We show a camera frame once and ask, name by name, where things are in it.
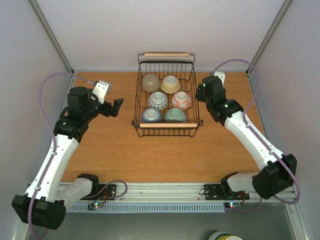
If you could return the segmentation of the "yellow blue pattern bowl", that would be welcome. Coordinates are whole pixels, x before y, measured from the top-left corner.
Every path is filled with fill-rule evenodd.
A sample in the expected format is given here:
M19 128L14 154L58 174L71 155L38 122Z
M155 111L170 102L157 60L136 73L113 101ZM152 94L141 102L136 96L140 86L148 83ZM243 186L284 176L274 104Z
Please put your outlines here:
M166 76L161 84L160 84L160 88L168 94L174 94L176 92L178 92L181 88L181 83L178 80L177 77L173 76L173 75L169 75Z

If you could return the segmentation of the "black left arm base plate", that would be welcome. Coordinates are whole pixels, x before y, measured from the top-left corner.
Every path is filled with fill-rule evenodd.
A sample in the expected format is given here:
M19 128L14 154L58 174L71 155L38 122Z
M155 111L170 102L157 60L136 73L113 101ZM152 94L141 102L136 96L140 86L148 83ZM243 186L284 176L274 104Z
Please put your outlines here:
M116 196L116 193L117 193L117 185L113 183L103 189L104 186L105 186L104 184L100 184L98 191L96 192L96 195L94 195L93 193L90 193L90 197L85 196L85 197L81 198L80 200L81 201L93 201L93 200L98 200L98 199L105 199L106 197L111 198L113 200Z

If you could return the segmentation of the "left small circuit board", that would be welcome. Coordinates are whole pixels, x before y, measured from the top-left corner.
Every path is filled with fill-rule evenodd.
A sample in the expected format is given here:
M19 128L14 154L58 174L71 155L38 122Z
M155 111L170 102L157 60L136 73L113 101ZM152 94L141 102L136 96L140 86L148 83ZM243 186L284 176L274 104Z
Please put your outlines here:
M87 210L88 211L96 211L97 209L100 209L104 206L102 202L95 202L95 203L89 203L87 205Z

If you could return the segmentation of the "small circuit board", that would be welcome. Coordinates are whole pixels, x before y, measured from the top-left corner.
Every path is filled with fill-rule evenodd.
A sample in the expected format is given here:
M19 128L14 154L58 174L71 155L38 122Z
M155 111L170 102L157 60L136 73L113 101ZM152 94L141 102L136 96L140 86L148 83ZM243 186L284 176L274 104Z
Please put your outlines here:
M241 207L242 205L243 205L242 202L233 202L233 201L231 201L231 202L225 202L225 203L224 203L224 207L225 207L225 208L230 208L230 209L239 208L239 207Z
M88 211L96 211L97 209L100 209L104 206L102 202L95 202L95 203L89 203L87 205L87 210Z

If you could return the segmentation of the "right small circuit board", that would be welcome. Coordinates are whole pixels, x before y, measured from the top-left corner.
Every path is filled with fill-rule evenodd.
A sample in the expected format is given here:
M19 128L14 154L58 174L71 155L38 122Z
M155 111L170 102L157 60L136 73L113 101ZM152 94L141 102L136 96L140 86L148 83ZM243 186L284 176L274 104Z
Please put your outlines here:
M242 202L233 202L233 201L231 201L231 202L225 202L225 203L224 203L224 207L225 207L225 208L230 208L230 209L239 208L239 207L241 207L242 205L243 205Z

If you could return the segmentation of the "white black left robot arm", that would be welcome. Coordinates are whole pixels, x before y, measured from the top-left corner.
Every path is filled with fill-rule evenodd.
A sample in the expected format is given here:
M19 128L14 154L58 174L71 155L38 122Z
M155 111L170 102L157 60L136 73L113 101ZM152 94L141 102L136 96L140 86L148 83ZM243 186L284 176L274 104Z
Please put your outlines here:
M97 199L103 191L98 176L89 173L81 173L63 190L58 187L89 123L98 115L118 115L124 100L106 102L107 93L108 88L101 83L93 89L80 86L69 90L67 106L54 126L53 139L38 174L25 193L15 195L12 200L12 207L23 223L56 230L68 208L79 200Z

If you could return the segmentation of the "white yellow blue container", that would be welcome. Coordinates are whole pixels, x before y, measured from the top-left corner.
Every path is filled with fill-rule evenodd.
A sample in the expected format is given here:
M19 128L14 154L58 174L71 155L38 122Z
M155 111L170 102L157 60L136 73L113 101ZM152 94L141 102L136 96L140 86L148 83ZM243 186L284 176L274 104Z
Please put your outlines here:
M242 240L242 238L224 231L213 233L208 240Z

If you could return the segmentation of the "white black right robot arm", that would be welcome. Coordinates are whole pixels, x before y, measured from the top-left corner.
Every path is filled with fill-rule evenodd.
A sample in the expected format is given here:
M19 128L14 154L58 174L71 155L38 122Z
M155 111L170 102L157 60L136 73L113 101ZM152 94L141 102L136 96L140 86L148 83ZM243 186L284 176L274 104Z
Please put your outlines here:
M205 103L215 122L237 137L260 170L258 173L231 173L222 178L220 191L225 198L232 198L238 192L254 191L261 198L269 199L293 186L297 159L272 145L250 121L243 107L236 100L227 99L220 78L205 77L197 87L196 98Z

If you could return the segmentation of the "black wire dish rack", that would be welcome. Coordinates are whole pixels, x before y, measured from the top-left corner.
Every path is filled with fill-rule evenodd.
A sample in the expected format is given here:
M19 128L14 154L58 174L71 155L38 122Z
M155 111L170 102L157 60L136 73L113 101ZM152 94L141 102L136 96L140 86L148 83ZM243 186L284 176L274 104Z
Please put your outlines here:
M132 126L139 137L193 137L202 126L196 99L195 56L142 53Z

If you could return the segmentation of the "red diamond pattern bowl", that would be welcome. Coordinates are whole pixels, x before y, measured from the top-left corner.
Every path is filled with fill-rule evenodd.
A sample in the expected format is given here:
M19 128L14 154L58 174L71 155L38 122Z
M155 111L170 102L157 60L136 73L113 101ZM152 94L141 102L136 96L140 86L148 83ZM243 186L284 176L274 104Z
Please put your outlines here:
M162 91L153 92L148 98L148 105L150 108L157 110L165 109L169 104L168 97Z

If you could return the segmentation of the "red zigzag pattern bowl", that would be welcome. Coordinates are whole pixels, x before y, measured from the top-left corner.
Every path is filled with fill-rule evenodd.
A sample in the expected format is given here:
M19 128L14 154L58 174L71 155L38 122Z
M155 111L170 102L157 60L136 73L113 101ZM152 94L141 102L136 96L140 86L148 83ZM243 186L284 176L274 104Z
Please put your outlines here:
M161 123L163 116L161 112L153 107L146 108L141 116L142 123Z

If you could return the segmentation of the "beige leaf pattern bowl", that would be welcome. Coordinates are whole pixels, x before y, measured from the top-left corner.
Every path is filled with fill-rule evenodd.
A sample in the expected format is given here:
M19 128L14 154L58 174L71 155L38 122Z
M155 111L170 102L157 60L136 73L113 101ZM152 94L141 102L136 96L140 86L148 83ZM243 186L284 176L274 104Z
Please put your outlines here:
M160 80L155 74L147 74L142 78L141 88L145 92L156 92L160 88Z

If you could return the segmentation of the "orange floral white bowl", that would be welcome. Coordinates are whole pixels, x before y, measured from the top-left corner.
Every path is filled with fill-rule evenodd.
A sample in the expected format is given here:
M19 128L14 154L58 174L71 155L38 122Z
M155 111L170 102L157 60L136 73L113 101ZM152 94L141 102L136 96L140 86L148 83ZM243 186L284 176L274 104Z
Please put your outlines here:
M192 105L192 99L187 92L179 91L172 96L171 103L174 108L185 110Z

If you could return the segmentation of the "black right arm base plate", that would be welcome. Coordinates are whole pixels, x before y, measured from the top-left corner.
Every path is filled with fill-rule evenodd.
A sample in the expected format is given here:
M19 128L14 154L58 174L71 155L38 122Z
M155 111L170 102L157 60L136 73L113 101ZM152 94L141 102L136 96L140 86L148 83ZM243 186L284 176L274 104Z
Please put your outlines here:
M250 199L250 195L245 191L234 192L223 184L204 184L203 193L207 201L246 201Z

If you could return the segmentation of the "mint green bowl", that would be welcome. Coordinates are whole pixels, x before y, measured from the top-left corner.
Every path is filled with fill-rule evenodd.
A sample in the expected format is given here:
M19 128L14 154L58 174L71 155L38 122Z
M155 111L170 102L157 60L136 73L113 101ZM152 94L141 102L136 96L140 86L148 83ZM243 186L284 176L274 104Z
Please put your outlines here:
M166 123L186 123L187 116L182 109L173 107L166 112L164 121Z

